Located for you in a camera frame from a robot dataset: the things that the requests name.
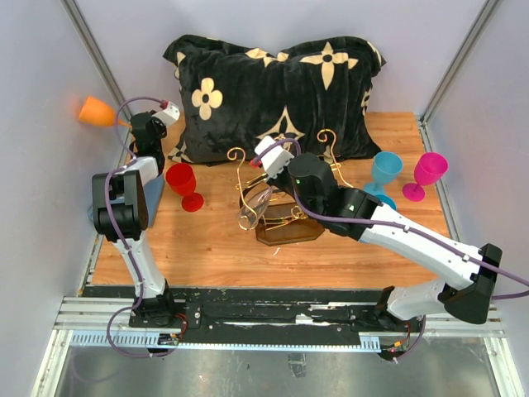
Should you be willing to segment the red plastic wine glass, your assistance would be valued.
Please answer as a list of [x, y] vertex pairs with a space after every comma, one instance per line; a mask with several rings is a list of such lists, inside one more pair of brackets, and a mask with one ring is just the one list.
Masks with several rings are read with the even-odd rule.
[[165, 179], [169, 187], [182, 197], [181, 206], [184, 211], [192, 213], [202, 208], [204, 199], [196, 192], [197, 180], [190, 165], [171, 165], [165, 173]]

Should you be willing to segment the blue wine glass front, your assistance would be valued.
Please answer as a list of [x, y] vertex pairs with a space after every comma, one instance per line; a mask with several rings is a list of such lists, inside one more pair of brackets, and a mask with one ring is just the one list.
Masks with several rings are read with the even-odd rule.
[[397, 210], [397, 204], [392, 198], [386, 194], [376, 194], [375, 197], [379, 199], [382, 203], [387, 204], [393, 210]]

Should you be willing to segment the clear glass wine glass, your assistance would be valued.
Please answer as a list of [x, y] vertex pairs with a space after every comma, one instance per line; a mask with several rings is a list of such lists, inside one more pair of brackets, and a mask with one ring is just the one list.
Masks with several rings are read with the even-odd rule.
[[239, 227], [249, 231], [255, 229], [265, 215], [274, 192], [273, 187], [267, 187], [255, 193], [251, 198], [244, 197], [237, 215]]

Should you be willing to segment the orange plastic wine glass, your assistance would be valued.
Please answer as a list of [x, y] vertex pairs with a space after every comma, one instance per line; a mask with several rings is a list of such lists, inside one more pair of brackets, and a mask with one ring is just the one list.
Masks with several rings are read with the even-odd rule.
[[78, 121], [95, 127], [114, 127], [116, 112], [104, 101], [87, 96], [79, 111]]

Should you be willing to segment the magenta plastic wine glass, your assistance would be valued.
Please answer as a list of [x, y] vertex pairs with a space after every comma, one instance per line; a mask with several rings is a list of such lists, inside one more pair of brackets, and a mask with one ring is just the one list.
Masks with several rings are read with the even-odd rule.
[[426, 152], [414, 169], [414, 183], [403, 186], [403, 196], [413, 202], [420, 202], [426, 196], [425, 187], [434, 185], [449, 169], [447, 159], [437, 152]]

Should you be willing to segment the blue wine glass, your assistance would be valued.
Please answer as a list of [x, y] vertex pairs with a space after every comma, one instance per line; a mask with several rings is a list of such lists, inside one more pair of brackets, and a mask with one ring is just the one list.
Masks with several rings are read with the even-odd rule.
[[392, 183], [402, 170], [403, 161], [399, 155], [391, 151], [380, 151], [372, 164], [372, 181], [366, 184], [363, 190], [372, 195], [386, 194], [385, 186]]
[[387, 204], [393, 210], [397, 210], [397, 204], [392, 198], [386, 194], [376, 194], [375, 197], [379, 199], [382, 203]]

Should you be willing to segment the blue cloth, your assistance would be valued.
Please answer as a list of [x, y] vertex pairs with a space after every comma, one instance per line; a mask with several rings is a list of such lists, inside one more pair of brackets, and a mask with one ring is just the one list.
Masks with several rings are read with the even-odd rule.
[[152, 228], [155, 223], [156, 214], [160, 205], [164, 191], [165, 179], [159, 175], [156, 179], [151, 180], [144, 186], [145, 202], [149, 214], [148, 228]]

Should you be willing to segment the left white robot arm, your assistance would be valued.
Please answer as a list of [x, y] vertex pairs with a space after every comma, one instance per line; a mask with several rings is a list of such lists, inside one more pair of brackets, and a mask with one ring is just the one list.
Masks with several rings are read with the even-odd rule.
[[156, 112], [141, 112], [131, 118], [131, 133], [136, 158], [114, 174], [92, 177], [93, 224], [118, 249], [131, 274], [136, 297], [129, 325], [167, 328], [177, 317], [177, 307], [147, 240], [146, 229], [156, 210], [145, 194], [146, 185], [163, 181], [161, 139], [167, 127]]

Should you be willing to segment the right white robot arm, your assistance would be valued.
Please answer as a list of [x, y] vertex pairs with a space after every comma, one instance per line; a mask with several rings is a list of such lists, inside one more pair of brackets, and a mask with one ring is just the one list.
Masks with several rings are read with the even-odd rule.
[[361, 189], [339, 185], [331, 167], [312, 153], [294, 156], [276, 147], [262, 166], [269, 184], [292, 196], [328, 231], [387, 248], [436, 274], [421, 285], [385, 288], [371, 315], [380, 328], [392, 331], [416, 316], [438, 313], [486, 322], [502, 257], [498, 247], [453, 241]]

